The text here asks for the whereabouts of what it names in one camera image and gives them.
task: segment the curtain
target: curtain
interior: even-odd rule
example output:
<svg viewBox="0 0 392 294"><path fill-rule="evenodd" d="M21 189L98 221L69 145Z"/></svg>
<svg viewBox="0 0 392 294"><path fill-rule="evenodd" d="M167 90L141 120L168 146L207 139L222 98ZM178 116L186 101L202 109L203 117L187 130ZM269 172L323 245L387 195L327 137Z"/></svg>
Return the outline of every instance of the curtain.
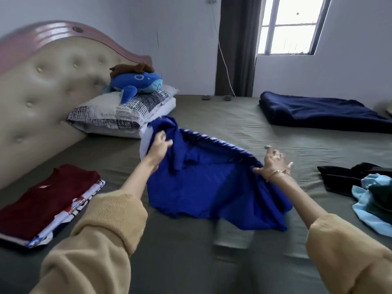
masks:
<svg viewBox="0 0 392 294"><path fill-rule="evenodd" d="M262 0L222 0L219 42L236 96L252 97ZM218 50L215 95L232 94Z"/></svg>

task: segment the hand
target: hand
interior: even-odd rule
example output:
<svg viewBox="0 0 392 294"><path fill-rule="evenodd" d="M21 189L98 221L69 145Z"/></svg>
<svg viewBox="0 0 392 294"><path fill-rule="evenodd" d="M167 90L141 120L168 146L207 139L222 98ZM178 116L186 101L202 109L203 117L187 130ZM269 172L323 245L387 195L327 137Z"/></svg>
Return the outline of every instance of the hand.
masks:
<svg viewBox="0 0 392 294"><path fill-rule="evenodd" d="M265 180L270 180L272 173L276 170L286 169L286 173L290 175L293 162L287 165L285 162L285 155L280 153L278 149L272 147L265 148L267 149L267 153L264 157L264 167L253 168L253 172L262 175Z"/></svg>
<svg viewBox="0 0 392 294"><path fill-rule="evenodd" d="M153 171L158 169L159 163L166 155L167 149L173 145L173 140L166 141L166 133L164 131L155 134L154 142L144 158L153 167Z"/></svg>

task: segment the pink headboard trim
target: pink headboard trim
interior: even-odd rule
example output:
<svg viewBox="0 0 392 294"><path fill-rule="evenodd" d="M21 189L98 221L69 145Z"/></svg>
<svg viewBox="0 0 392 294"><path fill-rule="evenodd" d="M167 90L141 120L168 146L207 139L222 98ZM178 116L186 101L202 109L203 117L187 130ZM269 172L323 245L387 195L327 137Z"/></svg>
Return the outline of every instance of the pink headboard trim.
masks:
<svg viewBox="0 0 392 294"><path fill-rule="evenodd" d="M99 41L133 62L153 64L150 56L127 51L93 27L73 21L45 21L18 29L0 39L0 74L22 63L49 42L73 36Z"/></svg>

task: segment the blue plush whale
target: blue plush whale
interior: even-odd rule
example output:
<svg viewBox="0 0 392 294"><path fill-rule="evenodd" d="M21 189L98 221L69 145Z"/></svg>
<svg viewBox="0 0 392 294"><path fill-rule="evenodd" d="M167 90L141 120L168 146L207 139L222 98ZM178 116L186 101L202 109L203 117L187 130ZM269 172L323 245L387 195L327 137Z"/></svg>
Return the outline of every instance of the blue plush whale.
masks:
<svg viewBox="0 0 392 294"><path fill-rule="evenodd" d="M124 73L111 79L110 87L122 91L121 104L127 103L137 93L149 94L161 89L162 78L156 73Z"/></svg>

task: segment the tufted headboard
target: tufted headboard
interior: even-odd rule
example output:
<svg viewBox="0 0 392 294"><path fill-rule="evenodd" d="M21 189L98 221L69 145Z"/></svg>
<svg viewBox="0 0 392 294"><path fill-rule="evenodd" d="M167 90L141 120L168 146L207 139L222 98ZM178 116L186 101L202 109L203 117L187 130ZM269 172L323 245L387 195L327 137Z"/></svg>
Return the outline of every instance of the tufted headboard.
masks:
<svg viewBox="0 0 392 294"><path fill-rule="evenodd" d="M86 135L65 122L119 63L152 64L84 24L50 21L0 40L0 189Z"/></svg>

